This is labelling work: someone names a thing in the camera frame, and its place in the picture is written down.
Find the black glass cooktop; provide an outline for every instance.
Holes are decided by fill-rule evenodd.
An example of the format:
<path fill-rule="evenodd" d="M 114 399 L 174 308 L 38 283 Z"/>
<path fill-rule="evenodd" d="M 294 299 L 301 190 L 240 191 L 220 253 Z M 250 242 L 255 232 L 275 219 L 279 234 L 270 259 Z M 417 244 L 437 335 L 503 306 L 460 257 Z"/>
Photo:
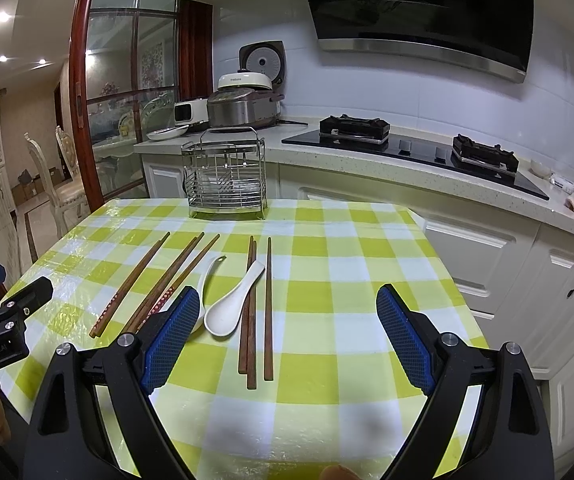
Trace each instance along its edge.
<path fill-rule="evenodd" d="M 527 177 L 516 174 L 516 177 L 508 177 L 494 170 L 487 170 L 472 166 L 459 161 L 456 155 L 452 153 L 451 146 L 431 142 L 430 140 L 414 139 L 413 137 L 389 135 L 389 140 L 384 144 L 368 144 L 366 142 L 355 142 L 352 140 L 326 139 L 320 137 L 318 130 L 307 132 L 295 137 L 284 139 L 283 144 L 298 144 L 301 146 L 318 146 L 321 148 L 330 148 L 336 150 L 348 150 L 350 152 L 372 153 L 373 155 L 384 155 L 392 158 L 403 160 L 412 160 L 421 164 L 428 164 L 436 168 L 446 168 L 446 170 L 457 171 L 480 178 L 490 182 L 497 182 L 503 186 L 518 189 L 530 195 L 537 196 L 543 200 L 549 200 L 549 197 L 543 193 L 535 184 L 532 184 Z"/>

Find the tablecloth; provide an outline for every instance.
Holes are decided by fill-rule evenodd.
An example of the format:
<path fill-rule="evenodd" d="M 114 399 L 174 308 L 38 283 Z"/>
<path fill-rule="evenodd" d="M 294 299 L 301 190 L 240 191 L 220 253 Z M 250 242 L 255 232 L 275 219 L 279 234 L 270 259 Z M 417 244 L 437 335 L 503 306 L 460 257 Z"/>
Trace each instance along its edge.
<path fill-rule="evenodd" d="M 138 279 L 104 336 L 88 332 L 131 269 L 172 234 Z M 249 236 L 266 260 L 273 243 L 275 381 L 262 380 L 264 278 L 258 283 L 258 389 L 237 372 L 239 331 L 216 340 L 204 329 L 186 344 L 168 383 L 151 396 L 174 445 L 198 480 L 317 478 L 342 463 L 378 478 L 411 431 L 426 397 L 406 378 L 375 313 L 392 283 L 440 332 L 486 346 L 473 316 L 429 241 L 403 207 L 376 203 L 270 201 L 263 221 L 189 219 L 183 200 L 113 200 L 71 230 L 22 277 L 39 276 L 53 300 L 27 321 L 30 356 L 0 371 L 3 391 L 27 420 L 55 347 L 110 343 L 179 251 L 201 231 L 198 250 L 226 260 L 208 282 L 213 304 L 244 275 Z M 198 266 L 186 280 L 196 286 Z M 134 465 L 105 388 L 104 420 L 123 469 Z M 470 388 L 438 472 L 453 468 L 470 430 L 478 393 Z"/>

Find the white stone countertop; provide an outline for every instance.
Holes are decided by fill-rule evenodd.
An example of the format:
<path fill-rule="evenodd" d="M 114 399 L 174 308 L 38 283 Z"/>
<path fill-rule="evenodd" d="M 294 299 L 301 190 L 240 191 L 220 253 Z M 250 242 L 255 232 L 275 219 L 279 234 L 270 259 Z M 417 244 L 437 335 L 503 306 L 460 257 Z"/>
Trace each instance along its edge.
<path fill-rule="evenodd" d="M 528 162 L 520 161 L 520 173 L 536 184 L 550 200 L 543 200 L 482 178 L 418 162 L 345 150 L 283 144 L 282 139 L 317 130 L 320 122 L 320 118 L 289 119 L 307 122 L 308 126 L 279 124 L 260 131 L 260 135 L 265 138 L 267 162 L 338 171 L 420 187 L 498 207 L 574 234 L 574 212 L 564 206 L 564 199 L 568 195 L 528 171 Z M 391 126 L 391 133 L 444 144 L 452 142 L 448 136 L 398 126 Z M 142 155 L 180 155 L 183 144 L 190 140 L 198 141 L 199 137 L 199 134 L 194 134 L 160 142 L 148 140 L 137 144 L 134 148 Z"/>

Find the chair seat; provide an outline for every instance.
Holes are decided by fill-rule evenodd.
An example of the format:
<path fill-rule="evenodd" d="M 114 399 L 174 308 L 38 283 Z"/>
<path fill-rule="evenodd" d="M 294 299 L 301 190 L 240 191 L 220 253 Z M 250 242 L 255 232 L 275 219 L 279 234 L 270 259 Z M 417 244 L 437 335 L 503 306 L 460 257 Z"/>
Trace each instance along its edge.
<path fill-rule="evenodd" d="M 75 178 L 72 182 L 58 187 L 56 193 L 62 205 L 73 202 L 84 196 L 83 181 L 80 178 Z"/>

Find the wooden chopstick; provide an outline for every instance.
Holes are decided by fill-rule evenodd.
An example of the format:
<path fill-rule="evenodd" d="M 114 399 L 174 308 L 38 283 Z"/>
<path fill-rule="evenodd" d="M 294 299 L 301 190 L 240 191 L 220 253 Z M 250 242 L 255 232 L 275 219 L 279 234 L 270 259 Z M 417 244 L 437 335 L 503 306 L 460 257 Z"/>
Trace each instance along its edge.
<path fill-rule="evenodd" d="M 264 380 L 273 381 L 272 239 L 267 240 L 264 296 Z"/>
<path fill-rule="evenodd" d="M 112 320 L 112 317 L 118 310 L 118 307 L 122 303 L 122 300 L 125 299 L 127 293 L 131 290 L 133 284 L 136 283 L 136 280 L 140 277 L 143 270 L 145 270 L 145 268 L 147 267 L 147 264 L 153 259 L 153 257 L 158 252 L 158 249 L 160 249 L 160 247 L 163 246 L 164 242 L 166 242 L 167 238 L 169 238 L 170 235 L 171 233 L 167 233 L 166 235 L 164 235 L 163 238 L 158 240 L 154 244 L 154 246 L 151 247 L 151 249 L 147 252 L 147 254 L 145 254 L 142 257 L 138 265 L 131 271 L 131 274 L 127 276 L 127 279 L 120 286 L 118 291 L 116 291 L 115 296 L 109 302 L 103 313 L 100 314 L 98 321 L 96 321 L 96 324 L 94 324 L 94 327 L 91 329 L 91 332 L 89 332 L 89 335 L 91 337 L 100 337 L 104 333 L 104 330 L 107 328 L 107 325 L 109 324 L 110 320 Z"/>
<path fill-rule="evenodd" d="M 252 259 L 256 260 L 258 244 L 254 241 Z M 247 337 L 247 389 L 257 388 L 256 378 L 256 284 L 249 291 L 249 328 Z"/>
<path fill-rule="evenodd" d="M 160 309 L 164 307 L 164 304 L 169 300 L 170 297 L 173 296 L 174 292 L 180 288 L 180 286 L 182 285 L 182 282 L 187 279 L 187 276 L 190 275 L 192 270 L 195 269 L 196 266 L 200 263 L 200 261 L 205 257 L 205 254 L 207 254 L 209 252 L 209 250 L 213 247 L 213 245 L 218 241 L 218 238 L 220 238 L 220 235 L 216 235 L 214 237 L 214 239 L 211 242 L 209 242 L 206 245 L 206 247 L 198 254 L 198 256 L 196 256 L 193 259 L 193 261 L 187 266 L 187 268 L 185 270 L 183 270 L 182 274 L 178 277 L 178 279 L 174 281 L 172 286 L 170 286 L 166 290 L 166 292 L 163 294 L 162 298 L 160 298 L 158 300 L 156 305 L 145 316 L 145 318 L 142 320 L 142 322 L 138 326 L 138 330 L 140 330 L 142 328 L 142 326 L 147 321 L 147 319 L 149 319 L 150 316 L 153 316 L 154 314 L 157 314 L 158 312 L 160 312 Z"/>
<path fill-rule="evenodd" d="M 171 266 L 165 271 L 165 273 L 160 277 L 158 282 L 154 285 L 154 288 L 145 296 L 142 300 L 140 306 L 129 318 L 129 321 L 122 329 L 122 333 L 135 332 L 142 320 L 147 317 L 147 314 L 154 306 L 156 300 L 164 292 L 164 288 L 169 285 L 169 282 L 174 278 L 178 269 L 186 261 L 189 255 L 192 253 L 193 248 L 198 245 L 198 242 L 202 240 L 205 233 L 201 233 L 200 236 L 194 238 L 189 244 L 184 248 L 182 253 L 174 260 Z"/>
<path fill-rule="evenodd" d="M 249 249 L 247 251 L 247 270 L 251 267 L 254 260 L 252 253 L 254 250 L 254 237 L 249 237 Z M 247 349 L 247 334 L 249 329 L 249 294 L 244 298 L 243 303 L 243 317 L 240 323 L 240 350 L 238 353 L 238 373 L 246 374 L 246 349 Z"/>

